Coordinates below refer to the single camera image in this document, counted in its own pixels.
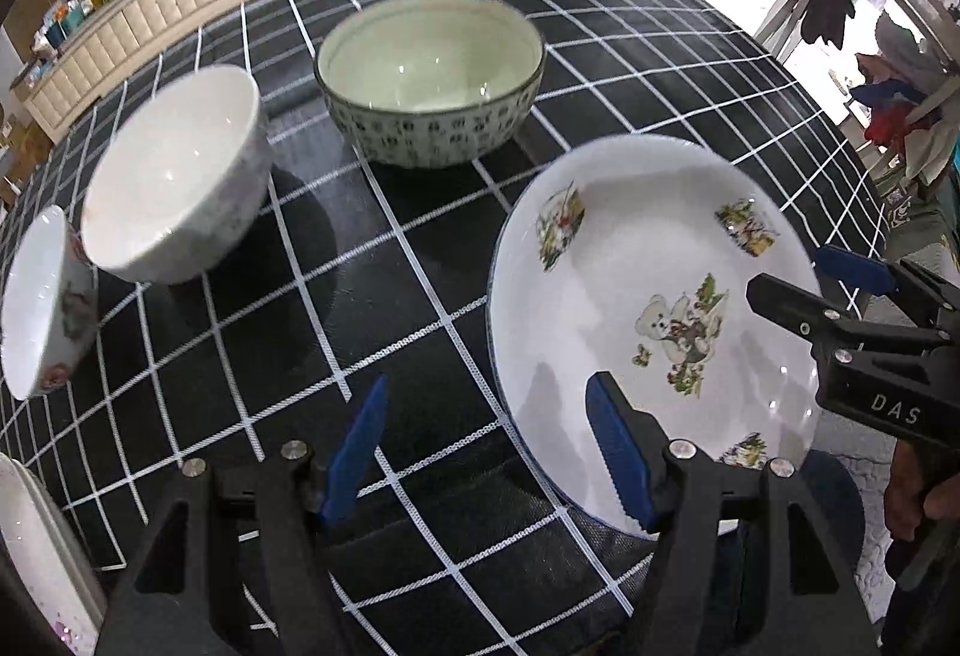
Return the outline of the person right hand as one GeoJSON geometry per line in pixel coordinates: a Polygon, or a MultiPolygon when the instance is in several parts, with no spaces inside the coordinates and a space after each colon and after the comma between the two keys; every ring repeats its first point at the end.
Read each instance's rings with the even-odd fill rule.
{"type": "Polygon", "coordinates": [[[923,471],[916,450],[907,441],[896,441],[890,479],[884,493],[885,526],[893,539],[911,542],[921,519],[957,519],[960,514],[958,475],[924,492],[923,471]]]}

